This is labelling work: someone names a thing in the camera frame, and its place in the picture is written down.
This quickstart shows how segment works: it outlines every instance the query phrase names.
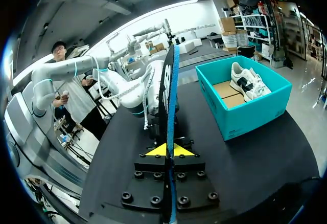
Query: white wall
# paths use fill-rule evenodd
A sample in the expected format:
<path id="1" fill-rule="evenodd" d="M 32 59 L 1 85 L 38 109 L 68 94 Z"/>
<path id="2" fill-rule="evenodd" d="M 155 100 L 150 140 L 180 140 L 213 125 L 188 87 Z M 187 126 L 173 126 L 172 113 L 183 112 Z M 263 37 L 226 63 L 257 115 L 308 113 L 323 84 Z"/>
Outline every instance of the white wall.
<path id="1" fill-rule="evenodd" d="M 212 2 L 217 10 L 219 18 L 225 18 L 225 13 L 223 11 L 223 8 L 228 9 L 228 11 L 226 11 L 226 13 L 227 13 L 227 16 L 229 16 L 230 8 L 229 8 L 229 5 L 227 4 L 227 0 L 212 0 Z"/>
<path id="2" fill-rule="evenodd" d="M 115 52 L 119 51 L 128 43 L 126 35 L 133 35 L 142 29 L 157 25 L 163 22 L 165 18 L 168 20 L 173 33 L 209 24 L 216 24 L 216 26 L 196 30 L 198 38 L 206 37 L 211 32 L 221 32 L 218 23 L 217 10 L 215 10 L 211 0 L 205 0 L 161 11 L 127 26 L 120 32 L 118 37 L 110 42 L 111 48 Z M 194 38 L 190 32 L 179 34 L 178 37 L 179 39 L 185 37 L 186 40 Z M 156 36 L 152 39 L 154 44 L 163 43 L 165 47 L 168 47 L 167 41 L 168 38 L 165 34 L 161 34 L 160 37 Z"/>

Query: yellow triangle marker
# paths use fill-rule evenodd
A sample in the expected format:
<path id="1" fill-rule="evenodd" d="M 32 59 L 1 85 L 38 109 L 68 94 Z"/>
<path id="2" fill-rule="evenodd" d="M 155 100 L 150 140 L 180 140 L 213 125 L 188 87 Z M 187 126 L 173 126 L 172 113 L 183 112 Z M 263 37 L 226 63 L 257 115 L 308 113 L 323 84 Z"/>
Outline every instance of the yellow triangle marker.
<path id="1" fill-rule="evenodd" d="M 164 143 L 161 146 L 153 149 L 152 151 L 149 151 L 146 155 L 148 155 L 148 156 L 155 156 L 155 155 L 166 156 L 166 151 L 167 151 L 167 144 Z M 183 154 L 185 156 L 193 156 L 194 155 L 190 151 L 187 151 L 186 149 L 184 149 L 181 146 L 174 143 L 174 156 L 179 156 L 181 154 Z"/>
<path id="2" fill-rule="evenodd" d="M 174 143 L 174 156 L 179 156 L 181 154 L 183 154 L 185 156 L 193 156 L 194 155 L 190 151 L 187 151 L 186 149 L 184 149 L 181 146 Z"/>

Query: shelf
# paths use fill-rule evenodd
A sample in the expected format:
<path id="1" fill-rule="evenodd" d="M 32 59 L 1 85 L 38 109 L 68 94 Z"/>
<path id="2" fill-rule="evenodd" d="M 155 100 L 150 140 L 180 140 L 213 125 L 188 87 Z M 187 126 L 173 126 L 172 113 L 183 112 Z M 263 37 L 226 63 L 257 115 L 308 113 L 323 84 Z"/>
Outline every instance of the shelf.
<path id="1" fill-rule="evenodd" d="M 265 59 L 268 59 L 268 60 L 271 60 L 272 59 L 271 57 L 268 57 L 268 56 L 263 55 L 261 52 L 258 52 L 258 54 L 260 54 Z"/>
<path id="2" fill-rule="evenodd" d="M 257 37 L 257 36 L 248 36 L 248 38 L 255 38 L 255 39 L 258 39 L 258 40 L 269 42 L 269 38 L 261 38 L 261 37 Z"/>
<path id="3" fill-rule="evenodd" d="M 242 28 L 244 28 L 244 27 L 247 27 L 247 28 L 262 28 L 262 29 L 266 29 L 267 28 L 265 26 L 235 26 L 235 27 L 242 27 Z"/>
<path id="4" fill-rule="evenodd" d="M 244 17 L 244 18 L 247 18 L 247 17 L 263 17 L 265 15 L 263 14 L 250 14 L 250 15 L 234 15 L 234 16 L 231 16 L 230 18 L 236 18 L 236 17 Z"/>

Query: person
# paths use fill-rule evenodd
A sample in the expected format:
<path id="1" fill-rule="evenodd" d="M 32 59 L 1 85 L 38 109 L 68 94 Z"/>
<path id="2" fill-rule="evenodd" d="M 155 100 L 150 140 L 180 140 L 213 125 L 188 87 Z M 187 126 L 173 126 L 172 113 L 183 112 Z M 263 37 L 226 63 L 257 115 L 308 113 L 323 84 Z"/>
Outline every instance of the person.
<path id="1" fill-rule="evenodd" d="M 66 44 L 62 41 L 56 42 L 52 49 L 54 60 L 56 62 L 65 61 L 67 53 Z M 70 80 L 54 81 L 54 89 L 60 95 L 60 99 L 53 101 L 54 107 L 64 105 L 72 115 L 75 122 L 81 124 L 88 131 L 100 140 L 107 124 L 102 119 L 96 104 L 91 97 L 85 92 L 84 86 L 90 86 L 93 79 L 83 79 L 84 74 L 73 77 Z"/>

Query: white sneaker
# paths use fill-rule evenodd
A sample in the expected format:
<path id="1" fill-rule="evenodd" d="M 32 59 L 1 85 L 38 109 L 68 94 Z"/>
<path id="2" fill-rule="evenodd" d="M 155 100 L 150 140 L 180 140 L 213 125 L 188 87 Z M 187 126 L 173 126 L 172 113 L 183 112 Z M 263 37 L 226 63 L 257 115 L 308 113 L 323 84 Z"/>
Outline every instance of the white sneaker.
<path id="1" fill-rule="evenodd" d="M 246 102 L 271 93 L 261 77 L 252 68 L 250 70 L 244 69 L 237 62 L 231 65 L 231 81 L 229 85 L 243 94 Z"/>

